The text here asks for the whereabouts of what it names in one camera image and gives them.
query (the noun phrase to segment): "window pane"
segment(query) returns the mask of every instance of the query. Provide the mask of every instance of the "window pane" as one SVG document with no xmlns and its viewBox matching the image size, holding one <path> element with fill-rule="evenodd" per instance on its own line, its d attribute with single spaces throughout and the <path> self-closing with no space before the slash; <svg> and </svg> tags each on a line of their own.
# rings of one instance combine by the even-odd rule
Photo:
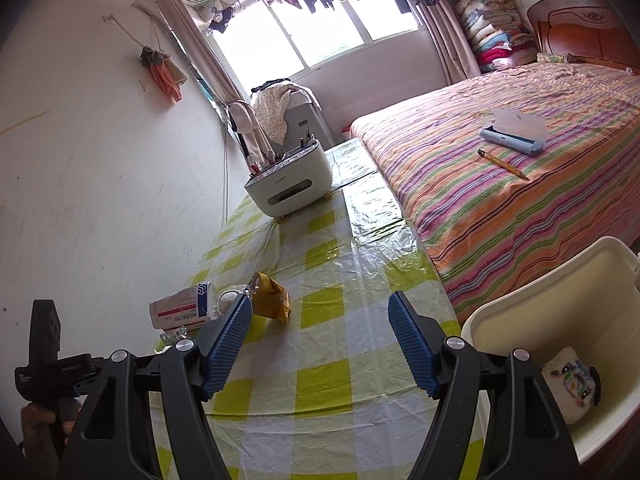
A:
<svg viewBox="0 0 640 480">
<path fill-rule="evenodd" d="M 289 77 L 304 68 L 262 2 L 240 10 L 223 34 L 214 30 L 212 37 L 247 93 L 265 81 Z"/>
<path fill-rule="evenodd" d="M 325 9 L 320 2 L 316 2 L 316 12 L 313 14 L 302 0 L 299 1 L 302 9 L 286 3 L 271 8 L 309 66 L 363 43 L 355 25 L 337 0 L 334 0 L 335 10 Z"/>
<path fill-rule="evenodd" d="M 372 40 L 379 40 L 391 34 L 406 30 L 417 30 L 418 24 L 414 16 L 407 12 L 402 14 L 394 0 L 347 0 Z"/>
</svg>

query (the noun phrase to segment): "beige bin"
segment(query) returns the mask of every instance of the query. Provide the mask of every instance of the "beige bin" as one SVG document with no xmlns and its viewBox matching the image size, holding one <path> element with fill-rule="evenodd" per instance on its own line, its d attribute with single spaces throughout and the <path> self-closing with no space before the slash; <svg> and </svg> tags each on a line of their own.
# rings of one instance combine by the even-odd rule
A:
<svg viewBox="0 0 640 480">
<path fill-rule="evenodd" d="M 569 426 L 580 463 L 624 426 L 640 405 L 638 258 L 604 237 L 529 285 L 479 308 L 462 337 L 477 350 L 507 355 L 527 349 L 540 368 L 572 346 L 602 380 L 602 399 Z M 479 411 L 486 432 L 489 403 Z"/>
</svg>

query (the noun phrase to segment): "stack of blankets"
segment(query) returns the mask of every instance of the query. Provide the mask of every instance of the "stack of blankets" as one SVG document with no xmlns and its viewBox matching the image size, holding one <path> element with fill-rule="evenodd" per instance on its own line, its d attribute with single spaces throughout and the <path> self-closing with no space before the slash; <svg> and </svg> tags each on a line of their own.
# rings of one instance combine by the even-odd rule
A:
<svg viewBox="0 0 640 480">
<path fill-rule="evenodd" d="M 457 0 L 456 12 L 483 73 L 532 63 L 538 49 L 515 0 Z"/>
</svg>

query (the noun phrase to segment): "pencil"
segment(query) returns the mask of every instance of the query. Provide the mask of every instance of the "pencil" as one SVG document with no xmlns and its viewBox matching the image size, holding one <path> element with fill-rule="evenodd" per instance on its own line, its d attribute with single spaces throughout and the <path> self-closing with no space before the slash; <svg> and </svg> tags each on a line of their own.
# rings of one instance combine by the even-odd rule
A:
<svg viewBox="0 0 640 480">
<path fill-rule="evenodd" d="M 504 162 L 503 160 L 500 160 L 498 157 L 493 156 L 491 153 L 487 153 L 485 150 L 478 150 L 478 155 L 484 156 L 486 160 L 489 160 L 492 163 L 497 164 L 501 168 L 509 171 L 509 173 L 513 173 L 515 176 L 519 176 L 524 180 L 529 180 L 527 175 L 522 173 L 518 168 L 512 166 L 511 164 L 508 164 L 507 162 Z"/>
</svg>

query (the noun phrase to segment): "tablecloth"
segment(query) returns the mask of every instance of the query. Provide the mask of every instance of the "tablecloth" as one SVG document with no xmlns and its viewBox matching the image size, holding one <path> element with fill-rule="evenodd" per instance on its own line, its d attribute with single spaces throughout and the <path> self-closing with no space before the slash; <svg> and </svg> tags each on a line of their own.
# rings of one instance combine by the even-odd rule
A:
<svg viewBox="0 0 640 480">
<path fill-rule="evenodd" d="M 436 402 L 415 386 L 386 304 L 404 290 L 419 314 L 459 335 L 412 225 L 360 141 L 327 152 L 330 199 L 280 222 L 247 197 L 189 284 L 216 290 L 261 270 L 289 292 L 289 324 L 254 316 L 225 388 L 204 405 L 234 480 L 405 480 Z M 178 478 L 152 396 L 165 478 Z M 482 453 L 474 428 L 461 479 Z"/>
</svg>

